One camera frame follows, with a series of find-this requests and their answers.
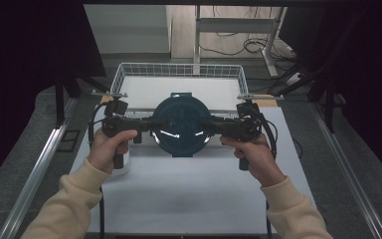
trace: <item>sweater sleeve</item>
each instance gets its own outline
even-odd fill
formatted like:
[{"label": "sweater sleeve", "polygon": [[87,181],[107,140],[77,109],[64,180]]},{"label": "sweater sleeve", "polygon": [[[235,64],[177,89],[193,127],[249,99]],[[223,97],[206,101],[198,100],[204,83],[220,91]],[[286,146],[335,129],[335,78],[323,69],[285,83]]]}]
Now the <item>sweater sleeve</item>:
[{"label": "sweater sleeve", "polygon": [[289,178],[261,190],[270,205],[268,217],[282,238],[332,238],[309,197],[300,194]]},{"label": "sweater sleeve", "polygon": [[45,202],[22,238],[84,238],[90,209],[100,201],[98,189],[108,177],[87,159],[77,171],[62,176],[60,190]]}]

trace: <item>person's left hand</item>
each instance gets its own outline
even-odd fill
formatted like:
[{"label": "person's left hand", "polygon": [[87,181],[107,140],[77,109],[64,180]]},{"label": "person's left hand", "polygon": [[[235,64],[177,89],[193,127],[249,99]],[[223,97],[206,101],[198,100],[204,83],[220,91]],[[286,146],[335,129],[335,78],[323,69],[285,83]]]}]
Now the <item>person's left hand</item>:
[{"label": "person's left hand", "polygon": [[137,136],[136,130],[126,130],[114,137],[107,137],[101,128],[95,133],[89,163],[104,172],[112,173],[114,153],[126,154],[128,141]]}]

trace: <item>black cloth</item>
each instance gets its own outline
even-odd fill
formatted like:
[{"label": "black cloth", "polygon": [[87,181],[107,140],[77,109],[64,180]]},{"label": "black cloth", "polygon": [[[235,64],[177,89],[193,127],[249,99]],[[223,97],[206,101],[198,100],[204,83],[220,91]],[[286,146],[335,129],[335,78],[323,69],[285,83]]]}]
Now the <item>black cloth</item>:
[{"label": "black cloth", "polygon": [[370,4],[336,66],[343,113],[382,162],[382,3]]},{"label": "black cloth", "polygon": [[83,4],[0,1],[0,165],[56,76],[105,76]]}]

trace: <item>blue round lid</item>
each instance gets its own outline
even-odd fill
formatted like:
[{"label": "blue round lid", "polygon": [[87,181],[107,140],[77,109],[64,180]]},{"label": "blue round lid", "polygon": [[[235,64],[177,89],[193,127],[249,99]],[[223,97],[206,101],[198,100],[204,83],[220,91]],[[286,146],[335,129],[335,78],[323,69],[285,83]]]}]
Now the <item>blue round lid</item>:
[{"label": "blue round lid", "polygon": [[207,107],[191,93],[172,93],[157,106],[152,116],[169,120],[169,125],[152,134],[157,144],[173,157],[191,157],[210,139],[208,132],[199,127],[199,120],[210,116]]}]

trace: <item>floor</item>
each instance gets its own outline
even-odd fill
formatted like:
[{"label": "floor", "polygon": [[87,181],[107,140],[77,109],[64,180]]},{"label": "floor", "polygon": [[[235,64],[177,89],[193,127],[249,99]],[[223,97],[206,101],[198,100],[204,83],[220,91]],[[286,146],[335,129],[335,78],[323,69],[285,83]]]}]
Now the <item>floor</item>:
[{"label": "floor", "polygon": [[[233,49],[233,47],[228,48],[227,46],[219,48],[219,50]],[[237,41],[234,50],[239,46],[240,41]],[[192,53],[192,50],[186,49],[184,47],[182,53],[177,53],[177,58],[172,57],[170,59],[161,59],[149,55],[105,56],[103,62],[107,78],[97,80],[110,86],[112,76],[120,62],[191,63],[192,59],[189,53]],[[280,47],[280,51],[284,53],[287,51],[291,55],[291,52],[289,53],[286,47]],[[249,88],[254,93],[264,93],[267,90],[266,87],[275,82],[275,80],[270,79],[266,65],[263,61],[260,61],[259,57],[226,58],[212,55],[210,58],[203,56],[202,63],[242,65],[248,79]],[[283,65],[284,69],[291,67],[291,64],[285,63]],[[74,115],[83,117],[73,118],[68,130],[76,131],[79,137],[82,138],[91,110],[99,102],[99,97],[90,94],[93,88],[88,84],[83,81],[79,81],[79,84],[84,93],[79,97]],[[290,134],[295,141],[295,148],[299,152],[300,161],[317,207],[326,221],[328,231],[334,238],[374,238],[345,181],[341,168],[319,128],[312,111],[315,104],[308,102],[306,99],[305,94],[308,90],[309,85],[306,85],[286,95],[285,100],[279,101],[278,104],[284,111]],[[55,91],[53,88],[38,94],[36,110],[29,124],[0,168],[0,230],[55,126],[56,107],[54,98]],[[333,123],[335,125],[335,136],[342,150],[382,220],[382,164],[352,129],[341,114],[340,109],[335,110]],[[60,149],[68,148],[69,150],[56,152],[21,224],[17,237],[37,215],[43,202],[57,191],[58,178],[70,171],[79,146],[79,143],[72,145],[68,141],[63,141],[60,144]],[[98,236],[88,234],[86,238],[98,238]]]}]

